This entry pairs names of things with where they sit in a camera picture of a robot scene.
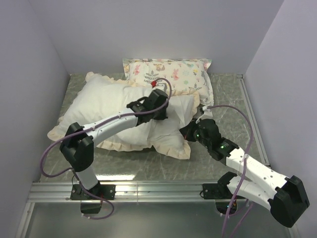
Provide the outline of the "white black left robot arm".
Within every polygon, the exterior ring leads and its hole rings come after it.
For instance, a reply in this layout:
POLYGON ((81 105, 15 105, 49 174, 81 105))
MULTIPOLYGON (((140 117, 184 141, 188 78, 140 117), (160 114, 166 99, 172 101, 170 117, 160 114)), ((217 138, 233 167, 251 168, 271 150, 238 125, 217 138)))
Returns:
POLYGON ((170 97, 171 94, 154 89, 149 96, 127 104, 126 108, 104 120, 83 126, 75 122, 69 126, 59 149, 81 182, 84 196, 95 199, 100 193, 100 182, 92 168, 94 148, 126 129, 152 119, 166 119, 170 97))

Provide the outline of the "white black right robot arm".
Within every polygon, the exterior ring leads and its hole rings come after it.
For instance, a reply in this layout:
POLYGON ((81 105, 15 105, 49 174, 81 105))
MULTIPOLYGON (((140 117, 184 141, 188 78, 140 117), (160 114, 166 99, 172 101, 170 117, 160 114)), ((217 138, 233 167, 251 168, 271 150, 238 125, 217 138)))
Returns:
POLYGON ((184 139, 202 144, 213 159, 235 170, 217 182, 223 198, 244 197, 270 211, 283 226, 291 228, 309 207, 303 182, 287 177, 250 157, 241 147, 222 137, 212 119, 192 120, 180 129, 184 139))

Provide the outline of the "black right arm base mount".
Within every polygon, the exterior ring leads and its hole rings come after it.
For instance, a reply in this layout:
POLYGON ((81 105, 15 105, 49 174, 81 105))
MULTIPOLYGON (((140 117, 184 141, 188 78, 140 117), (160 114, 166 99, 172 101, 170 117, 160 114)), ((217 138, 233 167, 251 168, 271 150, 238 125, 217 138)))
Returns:
MULTIPOLYGON (((203 189, 200 192, 200 197, 204 200, 215 200, 215 206, 217 212, 220 216, 225 216, 227 208, 229 207, 230 200, 232 198, 232 193, 228 188, 224 188, 218 183, 204 183, 203 189)), ((243 199, 241 196, 237 196, 230 208, 229 218, 238 215, 243 211, 248 205, 248 199, 240 206, 238 201, 243 199)))

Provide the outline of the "aluminium front rail frame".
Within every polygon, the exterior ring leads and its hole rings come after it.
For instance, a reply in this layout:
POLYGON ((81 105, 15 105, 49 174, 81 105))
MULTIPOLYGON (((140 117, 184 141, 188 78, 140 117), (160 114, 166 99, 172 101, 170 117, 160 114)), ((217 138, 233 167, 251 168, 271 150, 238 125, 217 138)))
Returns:
POLYGON ((238 200, 223 225, 227 199, 202 197, 201 181, 106 181, 110 204, 88 200, 76 182, 31 186, 18 238, 296 238, 257 204, 238 200))

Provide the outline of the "white pillow with cream ruffle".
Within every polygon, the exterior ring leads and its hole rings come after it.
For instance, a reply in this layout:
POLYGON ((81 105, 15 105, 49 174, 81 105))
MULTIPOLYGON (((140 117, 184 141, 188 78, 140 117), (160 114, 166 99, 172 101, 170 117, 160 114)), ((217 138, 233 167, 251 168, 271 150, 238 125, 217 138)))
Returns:
MULTIPOLYGON (((141 86, 125 80, 114 80, 89 72, 86 84, 73 100, 57 126, 48 132, 48 138, 57 141, 65 136, 68 127, 106 119, 124 109, 130 102, 148 96, 151 86, 141 86)), ((151 120, 140 126, 124 130, 98 145, 115 151, 141 151, 154 147, 163 155, 179 160, 190 158, 191 148, 180 133, 197 112, 200 95, 195 90, 172 92, 167 107, 167 119, 151 120)))

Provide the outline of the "aluminium right side rail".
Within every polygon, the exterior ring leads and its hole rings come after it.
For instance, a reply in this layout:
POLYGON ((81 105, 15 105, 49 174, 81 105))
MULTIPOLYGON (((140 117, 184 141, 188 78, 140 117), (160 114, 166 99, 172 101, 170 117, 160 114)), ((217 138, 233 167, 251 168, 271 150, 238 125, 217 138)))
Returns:
POLYGON ((251 101, 247 92, 247 88, 244 82, 244 75, 243 74, 238 74, 237 76, 237 80, 238 80, 238 84, 240 86, 240 90, 242 93, 242 97, 245 103, 245 107, 246 107, 246 111, 252 126, 252 130, 254 133, 254 144, 257 147, 257 151, 259 153, 259 161, 264 164, 266 167, 271 168, 271 164, 268 160, 268 156, 264 147, 264 143, 260 134, 260 130, 256 121, 256 117, 251 105, 251 101))

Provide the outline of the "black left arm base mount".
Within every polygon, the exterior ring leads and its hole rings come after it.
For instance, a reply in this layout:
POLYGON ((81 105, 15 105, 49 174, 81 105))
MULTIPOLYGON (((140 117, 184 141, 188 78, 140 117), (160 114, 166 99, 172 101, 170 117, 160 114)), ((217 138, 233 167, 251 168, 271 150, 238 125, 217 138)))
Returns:
POLYGON ((72 186, 70 200, 80 201, 80 212, 83 217, 90 220, 103 220, 109 218, 115 211, 114 205, 111 202, 115 197, 116 186, 114 184, 98 183, 91 189, 85 189, 84 186, 74 184, 72 186), (110 206, 110 212, 107 215, 98 217, 103 205, 110 206))

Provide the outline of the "animal print patterned pillow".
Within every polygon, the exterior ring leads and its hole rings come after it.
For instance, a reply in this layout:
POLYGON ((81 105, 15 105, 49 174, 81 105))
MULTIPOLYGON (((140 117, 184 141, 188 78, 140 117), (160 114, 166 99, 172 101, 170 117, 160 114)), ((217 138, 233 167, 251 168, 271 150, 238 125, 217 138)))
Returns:
POLYGON ((196 90, 200 104, 214 105, 213 89, 207 73, 210 59, 123 59, 125 78, 140 85, 158 78, 167 79, 177 91, 196 90))

